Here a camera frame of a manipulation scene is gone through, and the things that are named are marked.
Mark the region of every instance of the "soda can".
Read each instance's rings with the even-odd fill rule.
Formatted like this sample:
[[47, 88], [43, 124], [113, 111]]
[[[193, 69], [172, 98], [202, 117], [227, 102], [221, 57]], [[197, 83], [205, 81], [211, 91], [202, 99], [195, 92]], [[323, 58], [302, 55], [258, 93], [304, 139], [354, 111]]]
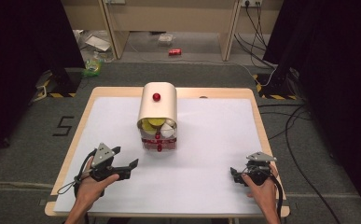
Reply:
[[181, 49], [170, 49], [169, 55], [181, 55]]

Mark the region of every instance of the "red knob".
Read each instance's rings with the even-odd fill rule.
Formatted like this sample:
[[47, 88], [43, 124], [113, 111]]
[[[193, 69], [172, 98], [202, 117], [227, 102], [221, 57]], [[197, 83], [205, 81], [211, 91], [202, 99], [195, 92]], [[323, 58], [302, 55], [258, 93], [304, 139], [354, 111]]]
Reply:
[[160, 94], [159, 94], [159, 93], [154, 93], [154, 94], [153, 94], [153, 100], [154, 100], [155, 102], [159, 101], [159, 100], [160, 100]]

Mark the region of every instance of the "gray carpet floor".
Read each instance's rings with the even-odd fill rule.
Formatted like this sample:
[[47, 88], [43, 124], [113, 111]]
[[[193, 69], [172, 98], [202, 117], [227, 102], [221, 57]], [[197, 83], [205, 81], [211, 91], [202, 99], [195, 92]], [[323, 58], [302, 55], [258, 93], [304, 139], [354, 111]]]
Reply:
[[[266, 70], [248, 67], [251, 74]], [[98, 77], [84, 78], [76, 97], [46, 98], [32, 104], [23, 114], [12, 135], [10, 146], [0, 148], [0, 223], [61, 223], [63, 217], [48, 217], [45, 200], [50, 194], [69, 148], [84, 107], [98, 86], [144, 86], [151, 81], [167, 81], [176, 87], [249, 88], [270, 138], [273, 155], [282, 177], [291, 214], [286, 223], [335, 223], [327, 206], [302, 176], [323, 195], [340, 223], [361, 223], [361, 199], [347, 174], [330, 157], [324, 136], [319, 133], [307, 106], [285, 125], [303, 100], [260, 98], [254, 80], [239, 65], [189, 63], [105, 63]], [[66, 136], [57, 126], [72, 128]], [[91, 219], [105, 223], [106, 218]], [[241, 223], [264, 223], [261, 219], [241, 219]]]

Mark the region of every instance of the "yellow object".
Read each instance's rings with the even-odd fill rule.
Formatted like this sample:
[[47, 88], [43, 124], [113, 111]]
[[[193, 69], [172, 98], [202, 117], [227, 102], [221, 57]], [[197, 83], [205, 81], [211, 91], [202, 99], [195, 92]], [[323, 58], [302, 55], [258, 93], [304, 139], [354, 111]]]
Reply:
[[163, 123], [165, 123], [166, 119], [147, 119], [148, 123], [150, 123], [152, 126], [160, 127]]
[[142, 129], [149, 134], [155, 134], [157, 131], [155, 128], [151, 127], [151, 124], [145, 119], [142, 119]]

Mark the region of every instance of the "human hand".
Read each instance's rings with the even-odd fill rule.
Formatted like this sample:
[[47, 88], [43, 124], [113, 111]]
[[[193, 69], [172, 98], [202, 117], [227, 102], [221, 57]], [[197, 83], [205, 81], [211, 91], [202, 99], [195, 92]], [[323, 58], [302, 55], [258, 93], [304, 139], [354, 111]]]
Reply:
[[[270, 164], [272, 174], [277, 177], [278, 171]], [[247, 174], [242, 174], [242, 179], [249, 186], [251, 192], [247, 193], [247, 197], [252, 197], [261, 209], [268, 223], [280, 223], [280, 219], [276, 213], [276, 187], [270, 178], [258, 186], [252, 178]]]
[[[90, 169], [92, 164], [93, 157], [91, 157], [85, 168], [85, 171]], [[66, 224], [78, 224], [83, 223], [83, 217], [93, 206], [93, 203], [99, 199], [102, 191], [104, 191], [107, 186], [114, 183], [119, 179], [119, 175], [111, 175], [108, 178], [97, 182], [90, 174], [86, 173], [81, 176], [81, 184], [78, 187], [77, 196], [75, 204], [73, 205], [72, 210], [69, 213], [68, 218], [66, 219]]]

